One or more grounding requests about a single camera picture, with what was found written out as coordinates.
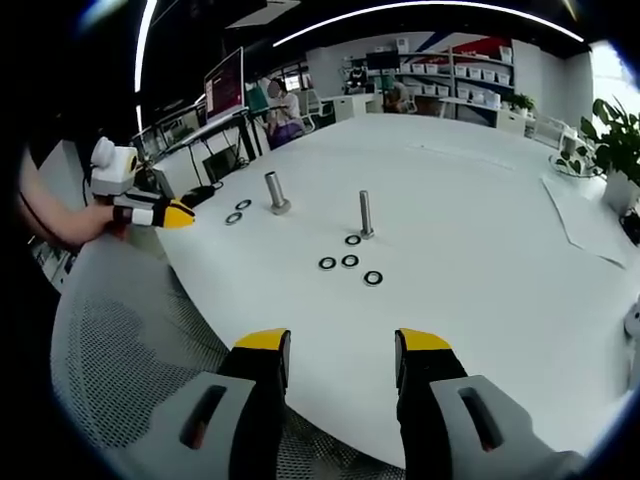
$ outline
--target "black rubber ring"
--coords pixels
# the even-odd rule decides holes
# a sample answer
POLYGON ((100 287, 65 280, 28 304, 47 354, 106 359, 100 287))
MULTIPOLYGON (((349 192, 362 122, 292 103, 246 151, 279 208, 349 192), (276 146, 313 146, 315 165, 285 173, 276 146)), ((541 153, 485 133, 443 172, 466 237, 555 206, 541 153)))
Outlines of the black rubber ring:
POLYGON ((375 287, 376 285, 380 285, 382 283, 382 274, 375 270, 371 270, 364 274, 364 283, 366 283, 370 287, 375 287), (370 275, 378 275, 378 280, 376 282, 372 282, 371 280, 369 280, 370 275))
POLYGON ((361 241, 362 241, 362 239, 360 238, 359 235, 349 235, 347 238, 344 239, 344 243, 346 243, 350 247, 355 247, 361 241))
POLYGON ((344 268, 353 268, 360 263, 360 259, 355 255, 345 255, 340 263, 344 268), (347 263, 347 260, 353 260, 354 263, 347 263))
POLYGON ((224 223, 227 225, 235 225, 240 220, 242 220, 242 212, 233 212, 225 219, 224 223))
POLYGON ((251 206, 251 200, 246 199, 241 201, 238 205, 236 205, 236 210, 244 210, 245 208, 251 206))
POLYGON ((321 258, 320 261, 318 262, 318 266, 320 267, 321 270, 331 270, 332 268, 334 268, 336 266, 336 259, 333 257, 324 257, 321 258), (329 266, 325 266, 324 262, 326 260, 329 260, 330 265, 329 266))

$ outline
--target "round table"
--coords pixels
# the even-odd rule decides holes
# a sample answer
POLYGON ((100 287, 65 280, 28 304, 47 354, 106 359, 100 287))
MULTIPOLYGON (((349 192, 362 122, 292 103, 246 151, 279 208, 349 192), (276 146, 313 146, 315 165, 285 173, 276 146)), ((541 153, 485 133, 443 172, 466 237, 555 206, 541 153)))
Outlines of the round table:
MULTIPOLYGON (((568 243, 540 181, 554 175, 552 153, 467 123, 366 115, 231 174, 194 226, 158 234, 228 346, 291 330, 287 403, 362 452, 404 466, 394 331, 407 327, 449 342, 469 375, 529 411, 550 447, 587 453, 628 398, 621 320, 640 289, 640 254, 628 242, 623 269, 568 243), (271 170, 292 203, 283 216, 269 210, 271 170), (375 236, 349 247, 359 190, 375 236), (242 220, 225 225, 244 199, 242 220), (356 268, 340 266, 347 254, 356 268), (318 268, 325 256, 336 268, 318 268), (366 286, 368 270, 384 281, 366 286)), ((600 179, 574 183, 601 195, 600 179)))

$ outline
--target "metal peg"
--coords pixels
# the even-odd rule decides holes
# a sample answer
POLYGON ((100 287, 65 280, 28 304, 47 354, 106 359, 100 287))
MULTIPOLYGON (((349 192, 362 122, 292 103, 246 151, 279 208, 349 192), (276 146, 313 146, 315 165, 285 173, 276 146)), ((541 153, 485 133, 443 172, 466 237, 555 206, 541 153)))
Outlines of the metal peg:
POLYGON ((371 210, 369 207, 369 192, 360 190, 360 214, 362 215, 362 230, 360 236, 365 240, 373 237, 373 227, 371 226, 371 210))
POLYGON ((271 212, 274 215, 287 213, 291 208, 291 202, 284 198, 276 172, 267 173, 264 179, 267 181, 267 187, 269 187, 269 193, 271 194, 271 212))

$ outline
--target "potted plant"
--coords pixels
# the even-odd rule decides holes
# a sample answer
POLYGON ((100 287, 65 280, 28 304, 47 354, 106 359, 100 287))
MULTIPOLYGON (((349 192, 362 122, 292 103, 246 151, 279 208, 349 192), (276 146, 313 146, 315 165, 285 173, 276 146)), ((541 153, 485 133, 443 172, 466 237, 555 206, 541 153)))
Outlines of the potted plant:
POLYGON ((628 114, 616 102, 620 108, 602 99, 593 102, 593 114, 608 128, 606 133, 598 135, 584 117, 580 129, 595 144, 594 163, 607 174, 603 199, 623 216, 640 198, 640 114, 628 114))
POLYGON ((508 96, 506 101, 511 105, 511 110, 523 117, 526 117, 535 106, 533 99, 524 93, 514 93, 508 96))

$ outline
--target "washer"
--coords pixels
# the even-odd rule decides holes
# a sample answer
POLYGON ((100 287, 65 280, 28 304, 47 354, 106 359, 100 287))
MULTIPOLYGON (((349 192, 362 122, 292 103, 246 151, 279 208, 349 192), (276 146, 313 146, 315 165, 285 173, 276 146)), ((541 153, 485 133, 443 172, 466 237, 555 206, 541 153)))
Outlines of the washer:
POLYGON ((224 223, 226 223, 227 225, 235 225, 240 220, 242 220, 242 212, 233 212, 226 218, 224 223))
POLYGON ((321 258, 318 262, 318 267, 320 270, 332 270, 336 266, 336 259, 333 257, 324 257, 321 258))
POLYGON ((375 287, 382 283, 382 274, 375 270, 370 270, 364 274, 363 280, 365 285, 375 287))
POLYGON ((346 243, 350 247, 355 247, 361 241, 362 239, 360 238, 360 235, 349 235, 347 238, 344 239, 344 243, 346 243))
POLYGON ((236 205, 236 210, 244 210, 245 208, 251 205, 251 200, 246 199, 241 201, 238 205, 236 205))
POLYGON ((360 259, 355 255, 345 255, 340 263, 344 268, 355 268, 360 263, 360 259))

